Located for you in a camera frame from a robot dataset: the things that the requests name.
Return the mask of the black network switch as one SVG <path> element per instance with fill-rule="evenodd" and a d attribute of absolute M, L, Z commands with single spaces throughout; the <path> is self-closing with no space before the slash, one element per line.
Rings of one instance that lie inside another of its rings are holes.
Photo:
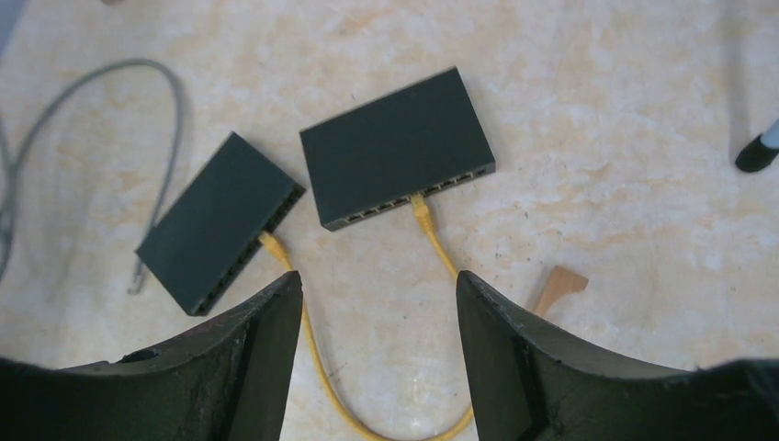
<path fill-rule="evenodd" d="M 205 316 L 305 190 L 231 133 L 136 250 L 188 316 Z"/>
<path fill-rule="evenodd" d="M 457 68 L 299 133 L 320 225 L 331 232 L 496 169 Z"/>

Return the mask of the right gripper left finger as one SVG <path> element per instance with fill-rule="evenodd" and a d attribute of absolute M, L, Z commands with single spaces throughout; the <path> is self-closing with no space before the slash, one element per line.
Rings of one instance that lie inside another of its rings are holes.
<path fill-rule="evenodd" d="M 277 440 L 303 306 L 290 271 L 243 303 L 119 361 L 1 361 L 4 440 Z"/>

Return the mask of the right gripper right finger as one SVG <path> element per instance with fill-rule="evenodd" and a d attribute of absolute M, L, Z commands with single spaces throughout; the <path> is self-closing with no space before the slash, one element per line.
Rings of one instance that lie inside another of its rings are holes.
<path fill-rule="evenodd" d="M 457 278 L 457 317 L 482 440 L 775 440 L 778 363 L 684 371 L 592 344 Z"/>

